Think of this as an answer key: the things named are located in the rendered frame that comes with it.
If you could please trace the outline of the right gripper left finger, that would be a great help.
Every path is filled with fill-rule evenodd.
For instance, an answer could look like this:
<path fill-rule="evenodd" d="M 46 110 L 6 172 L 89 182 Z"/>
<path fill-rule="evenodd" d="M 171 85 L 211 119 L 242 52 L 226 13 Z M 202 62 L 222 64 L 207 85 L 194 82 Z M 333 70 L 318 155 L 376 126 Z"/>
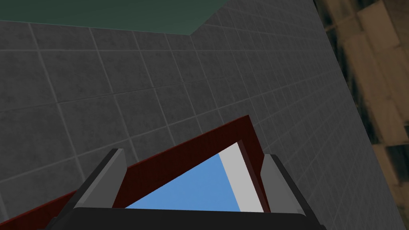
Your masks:
<path fill-rule="evenodd" d="M 127 171 L 123 149 L 111 149 L 67 203 L 67 208 L 112 208 Z"/>

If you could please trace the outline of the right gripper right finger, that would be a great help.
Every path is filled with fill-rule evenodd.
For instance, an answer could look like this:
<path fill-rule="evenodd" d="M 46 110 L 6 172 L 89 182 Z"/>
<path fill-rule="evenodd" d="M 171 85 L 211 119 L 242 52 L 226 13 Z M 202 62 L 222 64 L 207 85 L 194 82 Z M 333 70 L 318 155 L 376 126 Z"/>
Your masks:
<path fill-rule="evenodd" d="M 260 172 L 270 211 L 307 215 L 307 203 L 275 155 L 264 155 Z"/>

